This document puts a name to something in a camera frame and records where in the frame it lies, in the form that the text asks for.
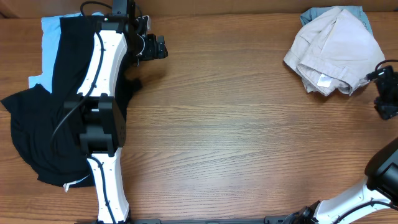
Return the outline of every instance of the white label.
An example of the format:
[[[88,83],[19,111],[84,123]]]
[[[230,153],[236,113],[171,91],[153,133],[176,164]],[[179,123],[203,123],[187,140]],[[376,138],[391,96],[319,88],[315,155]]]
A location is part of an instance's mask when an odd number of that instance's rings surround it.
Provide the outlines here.
[[[317,85],[320,87],[329,88],[332,80],[333,80],[332,77],[329,77],[325,74],[321,74],[321,77],[319,77]]]
[[[65,192],[68,192],[69,186],[71,186],[71,185],[73,185],[73,184],[77,184],[77,183],[83,181],[83,180],[86,179],[88,176],[89,176],[89,175],[87,175],[86,177],[84,177],[84,178],[82,178],[82,179],[80,179],[80,180],[75,180],[75,181],[72,181],[72,182],[63,184],[63,188],[65,189]]]

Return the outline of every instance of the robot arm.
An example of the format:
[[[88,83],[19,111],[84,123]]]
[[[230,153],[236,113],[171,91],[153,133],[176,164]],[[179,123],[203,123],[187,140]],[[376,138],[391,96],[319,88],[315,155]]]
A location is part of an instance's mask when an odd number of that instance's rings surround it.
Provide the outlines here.
[[[351,223],[398,203],[398,138],[381,149],[365,168],[366,178],[330,200],[304,207],[294,223]]]
[[[100,224],[131,222],[120,166],[126,124],[114,99],[121,65],[168,56],[164,38],[147,34],[150,17],[135,18],[135,8],[132,0],[114,0],[112,13],[92,24],[96,33],[88,72],[78,94],[64,103],[74,142],[93,172],[99,204],[95,223]]]

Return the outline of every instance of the beige shorts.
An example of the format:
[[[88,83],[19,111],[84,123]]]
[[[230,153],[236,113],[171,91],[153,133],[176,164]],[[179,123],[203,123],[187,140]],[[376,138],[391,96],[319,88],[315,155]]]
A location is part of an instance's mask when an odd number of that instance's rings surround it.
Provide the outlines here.
[[[307,92],[352,94],[384,60],[379,44],[349,11],[330,9],[296,35],[284,62],[302,77]]]

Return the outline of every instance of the garment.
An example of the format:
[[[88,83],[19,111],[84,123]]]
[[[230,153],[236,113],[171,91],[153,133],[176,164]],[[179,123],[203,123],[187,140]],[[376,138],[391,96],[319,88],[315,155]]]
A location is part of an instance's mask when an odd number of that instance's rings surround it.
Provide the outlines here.
[[[29,88],[33,88],[36,84],[41,84],[47,91],[52,93],[52,75],[54,69],[55,58],[57,57],[58,44],[61,37],[60,18],[80,16],[80,13],[68,14],[64,16],[53,16],[42,18],[42,70],[43,73],[28,78]],[[102,13],[96,12],[93,15],[102,16]]]
[[[340,9],[346,9],[352,15],[357,17],[365,26],[365,28],[373,35],[372,27],[366,13],[362,10],[362,6],[338,6]],[[300,21],[305,26],[309,22],[322,15],[324,12],[333,9],[334,7],[313,7],[300,15]]]
[[[384,60],[380,46],[362,22],[335,7],[305,25],[284,62],[302,77],[308,92],[352,94],[366,74]]]
[[[93,22],[103,17],[89,19]],[[91,174],[85,156],[73,143],[67,123],[60,128],[54,142],[54,148],[62,156],[50,151],[50,137],[64,117],[63,102],[76,94],[84,80],[94,46],[94,32],[83,17],[61,18],[60,25],[62,33],[53,71],[53,92],[50,94],[37,84],[1,101],[11,114],[11,136],[19,154],[38,173],[38,180],[57,186]],[[127,66],[124,60],[115,93],[125,120],[129,100],[142,87],[139,80],[125,78],[123,72]],[[94,185],[92,175],[74,187],[89,185]]]

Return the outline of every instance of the wooden surface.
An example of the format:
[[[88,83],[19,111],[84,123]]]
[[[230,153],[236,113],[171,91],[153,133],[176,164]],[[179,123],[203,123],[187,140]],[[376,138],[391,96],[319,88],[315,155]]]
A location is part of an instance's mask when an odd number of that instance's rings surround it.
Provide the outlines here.
[[[398,14],[368,13],[386,58],[398,58]],[[134,218],[261,218],[332,198],[397,137],[373,109],[374,84],[351,97],[307,94],[283,57],[298,14],[153,18],[169,57],[129,77],[124,189]],[[40,20],[0,22],[0,98],[41,74]],[[98,214],[93,187],[36,180],[12,145],[0,107],[0,223],[73,223]],[[357,223],[397,223],[382,211]]]
[[[80,12],[85,0],[0,0],[0,12],[10,18],[41,18]],[[113,0],[99,0],[112,5]],[[397,0],[136,0],[144,14],[182,16],[245,13],[303,13],[311,7],[362,6],[365,11],[393,11]],[[109,12],[85,6],[86,12]]]

